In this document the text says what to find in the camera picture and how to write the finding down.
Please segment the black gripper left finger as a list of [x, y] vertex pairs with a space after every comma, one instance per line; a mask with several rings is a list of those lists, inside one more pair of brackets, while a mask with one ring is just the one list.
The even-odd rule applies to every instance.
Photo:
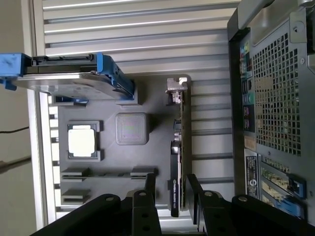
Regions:
[[103, 194], [35, 232], [36, 236], [159, 236], [155, 205], [156, 176], [147, 174], [145, 187], [123, 200]]

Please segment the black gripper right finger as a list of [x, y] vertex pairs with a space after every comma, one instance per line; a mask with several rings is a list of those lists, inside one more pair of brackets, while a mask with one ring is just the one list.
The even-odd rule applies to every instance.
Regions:
[[229, 202], [203, 190], [194, 174], [186, 176], [186, 203], [199, 231], [207, 236], [313, 236], [314, 226], [248, 195]]

